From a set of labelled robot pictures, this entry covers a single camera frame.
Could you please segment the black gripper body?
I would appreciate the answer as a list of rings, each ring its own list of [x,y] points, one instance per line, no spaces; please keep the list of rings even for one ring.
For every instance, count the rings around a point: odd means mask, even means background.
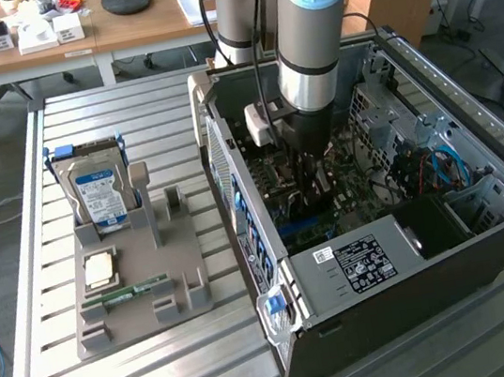
[[[315,160],[323,157],[330,140],[332,116],[332,108],[328,106],[319,111],[294,111],[277,120],[292,168],[298,167],[304,154]]]

